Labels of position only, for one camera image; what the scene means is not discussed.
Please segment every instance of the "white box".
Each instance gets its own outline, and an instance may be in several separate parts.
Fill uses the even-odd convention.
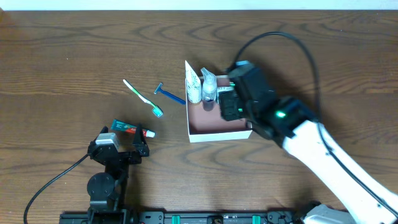
[[[219,75],[216,77],[218,86],[229,85],[227,75]],[[212,111],[207,112],[203,109],[201,103],[194,105],[189,102],[187,96],[186,80],[185,100],[187,102],[187,126],[190,142],[247,139],[252,133],[252,130],[246,128],[246,126],[244,125],[246,123],[244,119],[237,121],[224,121],[220,116],[220,106],[218,104],[215,105],[215,108]]]

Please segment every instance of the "green light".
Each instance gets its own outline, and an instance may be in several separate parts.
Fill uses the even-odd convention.
[[[276,111],[276,116],[279,118],[284,118],[286,116],[286,114],[281,111]]]

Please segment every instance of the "white wall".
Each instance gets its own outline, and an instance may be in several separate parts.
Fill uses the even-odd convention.
[[[398,9],[398,0],[0,0],[0,7],[6,11]]]

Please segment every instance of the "wood grain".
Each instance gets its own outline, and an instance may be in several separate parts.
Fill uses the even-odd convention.
[[[157,133],[131,168],[127,203],[176,210],[297,208],[339,200],[298,160],[253,134],[190,144],[185,108],[153,95],[159,82],[184,96],[184,60],[221,73],[257,34],[296,35],[320,68],[325,124],[375,179],[398,192],[398,17],[394,11],[5,12],[0,23],[0,223],[22,223],[26,204],[77,161],[114,118]],[[243,56],[281,95],[313,105],[306,59],[270,37]],[[132,96],[127,78],[164,117]],[[118,133],[123,147],[132,136]],[[86,160],[34,202],[29,223],[57,223],[88,208]]]

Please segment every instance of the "green toothbrush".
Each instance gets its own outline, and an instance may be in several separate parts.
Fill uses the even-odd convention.
[[[127,81],[127,80],[123,80],[124,84],[126,84],[127,87],[129,87],[129,89],[131,91],[133,91],[144,103],[147,103],[151,106],[154,107],[154,109],[152,109],[153,114],[156,117],[161,117],[163,115],[163,111],[161,110],[161,108],[159,108],[158,106],[156,106],[153,102],[149,101],[147,98],[145,98],[144,96],[142,96],[134,87],[132,87],[132,85]]]

